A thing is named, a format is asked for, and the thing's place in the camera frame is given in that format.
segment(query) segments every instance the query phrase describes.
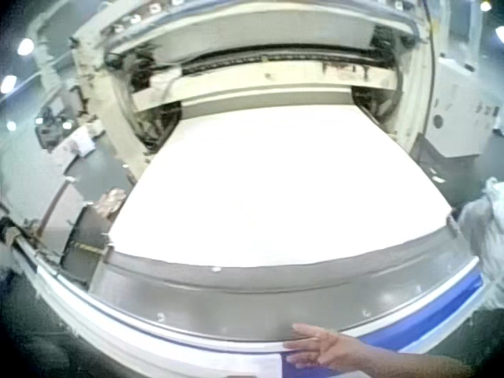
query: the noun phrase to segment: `person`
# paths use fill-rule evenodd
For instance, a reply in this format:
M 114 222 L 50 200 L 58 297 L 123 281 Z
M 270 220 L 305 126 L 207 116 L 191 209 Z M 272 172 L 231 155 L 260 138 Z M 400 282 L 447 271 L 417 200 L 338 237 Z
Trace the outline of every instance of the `person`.
M 372 378 L 466 378 L 474 374 L 453 358 L 397 353 L 308 324 L 294 324 L 293 329 L 304 339 L 287 341 L 284 346 L 294 351 L 287 361 L 297 368 L 361 371 Z

